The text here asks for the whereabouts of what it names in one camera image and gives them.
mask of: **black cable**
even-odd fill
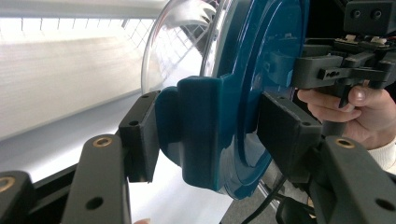
[[[268,204],[270,204],[270,202],[276,197],[277,193],[282,188],[285,181],[286,181],[286,177],[282,175],[279,181],[276,183],[274,189],[264,199],[264,202],[262,202],[262,204],[256,209],[256,211],[254,211],[249,217],[247,217],[242,222],[242,224],[248,224],[250,221],[256,218],[262,211],[264,211],[264,209],[268,206]]]

